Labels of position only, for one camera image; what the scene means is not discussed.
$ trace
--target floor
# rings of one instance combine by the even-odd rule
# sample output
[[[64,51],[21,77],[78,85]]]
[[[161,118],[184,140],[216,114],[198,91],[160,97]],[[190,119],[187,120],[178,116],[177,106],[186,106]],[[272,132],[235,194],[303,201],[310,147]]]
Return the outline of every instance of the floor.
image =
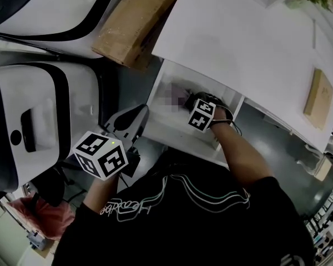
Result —
[[[145,73],[122,66],[118,68],[119,110],[147,102],[160,66],[160,60],[155,58]],[[296,160],[305,160],[307,165],[311,166],[315,165],[316,159],[304,148],[304,143],[296,136],[290,136],[287,131],[264,121],[263,117],[261,112],[244,104],[236,123],[241,128],[243,136],[265,157],[297,211],[301,215],[315,214],[331,193],[333,169],[323,182],[306,173],[296,164]],[[135,146],[141,155],[141,161],[133,178],[124,175],[129,186],[142,177],[166,149],[164,145],[143,137]],[[85,172],[66,170],[66,174],[76,184],[67,188],[65,199],[78,193],[81,188],[88,190],[93,181],[93,177]],[[118,191],[125,188],[125,184],[120,180]],[[78,196],[72,201],[72,205],[80,205],[83,198],[84,195]]]

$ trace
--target black and white marker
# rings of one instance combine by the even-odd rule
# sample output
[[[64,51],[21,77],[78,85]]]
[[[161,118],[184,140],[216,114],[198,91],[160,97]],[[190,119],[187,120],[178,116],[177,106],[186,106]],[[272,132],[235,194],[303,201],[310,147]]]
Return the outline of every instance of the black and white marker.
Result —
[[[215,109],[215,104],[198,99],[190,114],[188,124],[205,133],[213,119]]]
[[[109,179],[128,165],[120,140],[90,131],[79,140],[73,151],[82,169],[101,180]]]

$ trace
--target brown cardboard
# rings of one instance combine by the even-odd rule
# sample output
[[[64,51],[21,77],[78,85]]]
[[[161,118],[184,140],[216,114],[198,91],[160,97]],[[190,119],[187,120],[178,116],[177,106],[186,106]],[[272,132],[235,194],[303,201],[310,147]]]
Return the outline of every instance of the brown cardboard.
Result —
[[[141,69],[152,58],[158,21],[175,0],[122,0],[95,40],[93,51]]]
[[[315,69],[304,114],[312,125],[323,130],[333,97],[333,87],[320,69]]]

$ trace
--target open drawer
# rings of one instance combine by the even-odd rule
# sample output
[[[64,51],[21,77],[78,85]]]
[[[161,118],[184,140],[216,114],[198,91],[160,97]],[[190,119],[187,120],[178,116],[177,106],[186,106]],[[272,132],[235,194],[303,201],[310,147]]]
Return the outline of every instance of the open drawer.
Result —
[[[147,102],[150,115],[143,136],[227,167],[221,146],[212,131],[203,134],[193,129],[188,125],[189,112],[177,104],[172,105],[171,101],[165,98],[165,91],[170,89],[171,83],[191,89],[194,93],[206,91],[223,99],[234,118],[244,97],[213,79],[165,60]]]

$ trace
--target white machine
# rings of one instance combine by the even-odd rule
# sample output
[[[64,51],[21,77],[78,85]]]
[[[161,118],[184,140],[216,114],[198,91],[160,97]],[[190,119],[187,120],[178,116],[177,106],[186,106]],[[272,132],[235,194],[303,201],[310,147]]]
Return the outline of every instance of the white machine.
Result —
[[[72,154],[99,122],[99,84],[88,66],[0,67],[0,191],[12,192]]]
[[[120,0],[0,0],[0,38],[100,58],[91,46]]]

